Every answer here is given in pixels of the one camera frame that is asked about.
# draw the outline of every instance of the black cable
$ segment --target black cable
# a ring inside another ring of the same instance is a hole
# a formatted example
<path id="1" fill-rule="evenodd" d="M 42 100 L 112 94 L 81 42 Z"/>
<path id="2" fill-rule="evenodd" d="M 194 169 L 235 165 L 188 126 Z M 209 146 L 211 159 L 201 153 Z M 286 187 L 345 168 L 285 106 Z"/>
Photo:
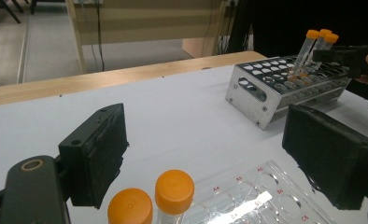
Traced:
<path id="1" fill-rule="evenodd" d="M 231 30 L 231 20 L 233 18 L 233 14 L 234 14 L 234 0 L 231 0 L 230 6 L 231 6 L 231 8 L 230 8 L 230 19 L 228 20 L 227 35 L 228 35 L 228 33 L 230 33 L 230 30 Z M 229 43 L 229 39 L 225 38 L 225 41 L 223 43 L 223 49 L 222 49 L 223 54 L 225 54 L 227 52 L 228 43 Z"/>
<path id="2" fill-rule="evenodd" d="M 89 20 L 88 20 L 88 15 L 87 15 L 87 13 L 85 11 L 85 7 L 84 7 L 84 1 L 81 0 L 79 2 L 81 4 L 82 14 L 83 14 L 84 19 L 85 19 L 85 24 L 86 24 L 88 35 L 90 36 L 90 38 L 92 38 L 91 37 L 91 30 L 90 30 Z M 91 49 L 92 49 L 92 55 L 93 55 L 93 58 L 94 58 L 94 64 L 96 65 L 96 71 L 99 72 L 99 66 L 97 64 L 96 54 L 94 53 L 93 43 L 91 43 Z"/>
<path id="3" fill-rule="evenodd" d="M 103 49 L 102 49 L 102 30 L 100 28 L 100 3 L 99 0 L 95 0 L 96 12 L 97 12 L 97 40 L 99 44 L 99 53 L 102 60 L 102 71 L 105 71 L 105 60 L 103 59 Z"/>
<path id="4" fill-rule="evenodd" d="M 208 27 L 207 27 L 207 30 L 206 30 L 206 33 L 205 33 L 204 42 L 203 42 L 203 44 L 202 44 L 202 57 L 204 56 L 204 50 L 205 50 L 205 39 L 206 39 L 206 37 L 207 37 L 207 33 L 208 33 L 208 31 L 210 30 L 210 26 L 211 26 L 211 15 L 212 15 L 212 12 L 213 12 L 213 0 L 210 0 L 209 24 L 208 24 Z"/>
<path id="5" fill-rule="evenodd" d="M 219 46 L 218 46 L 218 54 L 222 54 L 222 49 L 223 49 L 223 46 L 222 46 L 222 42 L 223 42 L 224 38 L 223 38 L 223 35 L 219 37 Z"/>
<path id="6" fill-rule="evenodd" d="M 244 51 L 248 45 L 250 27 L 254 21 L 255 0 L 239 0 L 227 52 Z"/>

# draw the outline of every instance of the plastic tube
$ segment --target plastic tube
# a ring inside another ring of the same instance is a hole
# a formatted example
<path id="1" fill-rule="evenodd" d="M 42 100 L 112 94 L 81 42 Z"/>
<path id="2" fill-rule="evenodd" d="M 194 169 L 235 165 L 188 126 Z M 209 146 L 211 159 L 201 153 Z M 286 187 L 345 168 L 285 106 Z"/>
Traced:
<path id="1" fill-rule="evenodd" d="M 330 49 L 333 44 L 336 43 L 336 41 L 338 40 L 339 36 L 335 35 L 335 34 L 328 34 L 324 37 L 324 42 L 323 44 L 320 46 L 320 49 Z M 316 63 L 315 65 L 312 66 L 313 69 L 318 70 L 318 68 L 320 67 L 321 63 Z"/>
<path id="2" fill-rule="evenodd" d="M 313 58 L 313 50 L 315 49 L 320 49 L 320 47 L 324 44 L 324 37 L 326 35 L 332 34 L 333 32 L 331 30 L 327 30 L 327 29 L 321 29 L 320 32 L 318 32 L 318 39 L 315 42 L 315 45 L 313 46 L 313 48 L 310 50 L 310 53 L 306 59 L 306 62 L 304 63 L 305 65 L 309 65 L 312 63 L 312 58 Z"/>
<path id="3" fill-rule="evenodd" d="M 169 170 L 155 184 L 155 203 L 158 205 L 158 224 L 180 224 L 190 208 L 194 193 L 191 177 L 180 170 Z"/>
<path id="4" fill-rule="evenodd" d="M 303 46 L 300 49 L 300 53 L 298 54 L 297 59 L 294 62 L 294 66 L 290 71 L 291 77 L 296 77 L 299 75 L 299 72 L 304 64 L 306 56 L 308 55 L 309 50 L 312 49 L 312 46 L 317 38 L 318 38 L 318 31 L 308 30 L 308 32 L 306 33 L 306 39 L 303 43 Z"/>

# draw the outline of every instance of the wooden table edge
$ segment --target wooden table edge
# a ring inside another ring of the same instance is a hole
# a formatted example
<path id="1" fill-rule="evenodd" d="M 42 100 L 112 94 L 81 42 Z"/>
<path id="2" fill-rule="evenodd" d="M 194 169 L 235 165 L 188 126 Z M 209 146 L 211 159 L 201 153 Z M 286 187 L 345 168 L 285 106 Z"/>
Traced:
<path id="1" fill-rule="evenodd" d="M 262 59 L 265 59 L 265 57 L 260 53 L 244 51 L 199 59 L 157 63 L 101 73 L 1 86 L 0 105 L 79 91 L 95 90 L 154 77 L 165 77 L 185 72 L 199 71 L 205 68 L 247 63 Z"/>

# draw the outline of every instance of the rack hole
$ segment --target rack hole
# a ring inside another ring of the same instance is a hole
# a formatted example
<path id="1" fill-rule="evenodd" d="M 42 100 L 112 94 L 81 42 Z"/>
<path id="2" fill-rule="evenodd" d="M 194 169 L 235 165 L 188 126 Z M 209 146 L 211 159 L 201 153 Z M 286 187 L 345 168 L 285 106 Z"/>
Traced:
<path id="1" fill-rule="evenodd" d="M 333 77 L 334 74 L 330 71 L 327 71 L 327 72 L 324 72 L 324 74 L 327 76 L 327 77 Z"/>
<path id="2" fill-rule="evenodd" d="M 296 79 L 294 81 L 294 83 L 295 83 L 295 85 L 301 86 L 301 87 L 305 85 L 305 83 L 302 80 L 300 80 L 300 79 Z"/>
<path id="3" fill-rule="evenodd" d="M 332 89 L 333 87 L 330 85 L 330 84 L 324 84 L 323 87 L 326 89 L 326 90 L 330 90 Z"/>
<path id="4" fill-rule="evenodd" d="M 309 78 L 312 79 L 313 81 L 320 81 L 320 77 L 315 75 L 309 75 Z"/>
<path id="5" fill-rule="evenodd" d="M 272 71 L 271 71 L 271 69 L 269 69 L 269 68 L 263 68 L 263 69 L 262 69 L 262 71 L 263 71 L 264 73 L 272 72 Z"/>
<path id="6" fill-rule="evenodd" d="M 345 69 L 343 68 L 335 68 L 336 71 L 338 71 L 339 73 L 345 73 Z"/>
<path id="7" fill-rule="evenodd" d="M 308 97 L 308 96 L 311 96 L 313 93 L 312 93 L 312 91 L 302 91 L 302 94 L 303 94 L 305 97 Z"/>
<path id="8" fill-rule="evenodd" d="M 294 103 L 298 101 L 298 98 L 295 95 L 290 95 L 287 97 L 290 103 Z"/>
<path id="9" fill-rule="evenodd" d="M 284 81 L 284 77 L 280 76 L 280 75 L 272 75 L 272 77 L 274 78 L 274 80 L 276 81 Z"/>
<path id="10" fill-rule="evenodd" d="M 310 85 L 313 83 L 312 79 L 310 79 L 309 77 L 302 77 L 301 80 L 307 84 L 307 85 Z"/>
<path id="11" fill-rule="evenodd" d="M 289 87 L 290 89 L 294 89 L 294 88 L 297 87 L 294 83 L 292 83 L 290 81 L 285 81 L 284 82 L 284 85 L 287 86 L 287 87 Z"/>
<path id="12" fill-rule="evenodd" d="M 275 80 L 271 77 L 263 77 L 262 80 L 266 83 L 272 84 L 275 82 Z"/>
<path id="13" fill-rule="evenodd" d="M 316 88 L 310 88 L 309 91 L 312 92 L 312 94 L 317 94 L 318 93 L 318 89 L 316 89 Z"/>
<path id="14" fill-rule="evenodd" d="M 328 69 L 329 66 L 327 66 L 325 63 L 323 63 L 323 64 L 320 65 L 320 68 L 321 69 Z"/>
<path id="15" fill-rule="evenodd" d="M 245 66 L 244 68 L 247 69 L 247 70 L 253 70 L 254 69 L 253 66 L 251 66 L 251 65 Z"/>
<path id="16" fill-rule="evenodd" d="M 287 61 L 288 63 L 294 63 L 294 59 L 292 59 L 292 58 L 288 58 L 288 59 L 286 59 L 286 61 Z"/>
<path id="17" fill-rule="evenodd" d="M 248 85 L 248 86 L 246 86 L 246 88 L 248 88 L 248 90 L 250 90 L 250 91 L 257 91 L 258 90 L 258 88 L 253 86 L 253 85 Z"/>
<path id="18" fill-rule="evenodd" d="M 302 92 L 297 92 L 294 94 L 297 99 L 301 100 L 305 98 L 305 95 Z"/>
<path id="19" fill-rule="evenodd" d="M 284 85 L 277 83 L 275 84 L 275 89 L 277 89 L 278 91 L 286 91 L 287 87 L 285 87 Z"/>
<path id="20" fill-rule="evenodd" d="M 324 88 L 323 86 L 317 86 L 315 88 L 318 89 L 319 91 L 326 91 L 326 88 Z"/>
<path id="21" fill-rule="evenodd" d="M 248 85 L 248 81 L 245 79 L 239 80 L 240 85 Z"/>
<path id="22" fill-rule="evenodd" d="M 253 73 L 254 76 L 258 76 L 258 75 L 262 74 L 262 71 L 254 70 L 252 73 Z"/>
<path id="23" fill-rule="evenodd" d="M 333 73 L 334 75 L 338 75 L 340 72 L 338 72 L 337 70 L 335 69 L 332 69 L 330 70 L 329 72 Z"/>
<path id="24" fill-rule="evenodd" d="M 325 79 L 325 78 L 327 78 L 327 76 L 326 76 L 324 73 L 318 73 L 318 77 L 319 77 L 320 79 Z"/>
<path id="25" fill-rule="evenodd" d="M 329 83 L 333 88 L 337 88 L 338 87 L 338 84 L 336 84 L 335 82 L 331 82 Z"/>

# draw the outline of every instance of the test tube rack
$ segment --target test tube rack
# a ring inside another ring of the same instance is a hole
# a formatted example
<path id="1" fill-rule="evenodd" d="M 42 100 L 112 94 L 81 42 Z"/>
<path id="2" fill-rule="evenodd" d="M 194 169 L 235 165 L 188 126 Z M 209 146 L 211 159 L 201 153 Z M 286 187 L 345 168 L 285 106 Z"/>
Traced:
<path id="1" fill-rule="evenodd" d="M 306 75 L 290 78 L 295 59 L 287 56 L 236 64 L 225 99 L 265 130 L 287 116 L 290 104 L 314 106 L 339 98 L 349 82 L 345 67 L 323 63 L 318 70 L 308 66 Z"/>

